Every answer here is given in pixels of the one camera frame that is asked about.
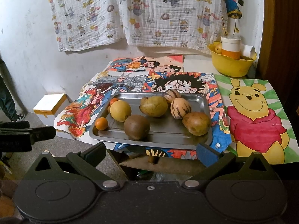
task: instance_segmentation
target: dark pants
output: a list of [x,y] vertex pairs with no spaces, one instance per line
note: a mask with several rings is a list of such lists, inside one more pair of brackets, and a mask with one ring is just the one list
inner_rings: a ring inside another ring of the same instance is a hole
[[0,108],[11,121],[16,121],[18,119],[15,102],[2,77],[0,77]]

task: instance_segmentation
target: winnie the pooh drawing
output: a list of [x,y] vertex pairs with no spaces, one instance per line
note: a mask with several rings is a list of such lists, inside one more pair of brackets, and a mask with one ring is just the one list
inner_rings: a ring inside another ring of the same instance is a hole
[[289,136],[275,111],[268,108],[261,91],[264,85],[240,86],[237,79],[231,80],[233,86],[229,98],[233,106],[227,108],[230,132],[237,144],[238,156],[248,157],[254,151],[260,152],[270,164],[282,164],[284,149],[289,144]]

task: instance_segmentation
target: small orange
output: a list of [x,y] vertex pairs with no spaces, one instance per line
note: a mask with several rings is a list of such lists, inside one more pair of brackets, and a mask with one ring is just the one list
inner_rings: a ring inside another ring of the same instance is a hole
[[110,105],[112,105],[114,102],[118,101],[119,99],[118,98],[113,98],[110,100]]
[[95,121],[95,127],[98,130],[104,130],[108,127],[108,120],[104,117],[100,117]]

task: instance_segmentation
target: metal screw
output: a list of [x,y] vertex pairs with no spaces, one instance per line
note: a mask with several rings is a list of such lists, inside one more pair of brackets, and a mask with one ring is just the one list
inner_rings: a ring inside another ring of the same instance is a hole
[[199,185],[199,182],[196,180],[190,179],[190,180],[185,181],[185,185],[188,188],[194,188]]
[[117,182],[114,180],[106,180],[103,182],[103,186],[107,189],[114,188],[117,186]]
[[148,186],[148,187],[147,187],[147,190],[154,190],[154,189],[155,189],[154,186]]

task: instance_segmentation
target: gray floor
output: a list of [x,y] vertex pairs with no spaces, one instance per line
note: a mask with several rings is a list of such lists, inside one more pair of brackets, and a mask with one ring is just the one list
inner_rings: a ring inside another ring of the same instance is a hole
[[[40,121],[36,114],[28,113],[24,120],[30,123],[30,127],[42,127],[44,124]],[[9,121],[3,111],[0,111],[0,121]],[[31,152],[14,153],[8,163],[11,166],[16,179],[22,179],[29,167],[44,150],[48,150],[55,156],[65,156],[73,150],[85,151],[91,147],[90,144],[83,143],[78,140],[69,140],[61,137],[55,137],[52,140],[39,141],[32,146]],[[97,166],[101,172],[116,181],[122,182],[125,180],[124,175],[120,172],[117,165],[114,163],[110,155],[107,153],[106,158]]]

